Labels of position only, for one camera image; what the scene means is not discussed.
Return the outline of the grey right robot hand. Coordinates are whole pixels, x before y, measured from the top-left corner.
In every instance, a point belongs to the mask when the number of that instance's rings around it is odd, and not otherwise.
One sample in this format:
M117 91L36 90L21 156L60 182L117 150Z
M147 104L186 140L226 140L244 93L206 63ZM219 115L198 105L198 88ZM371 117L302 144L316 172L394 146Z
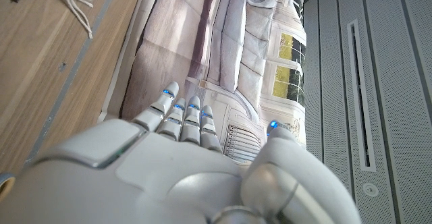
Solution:
M132 121L110 119L1 175L2 223L360 223L341 181L282 123L243 166L210 106L169 83Z

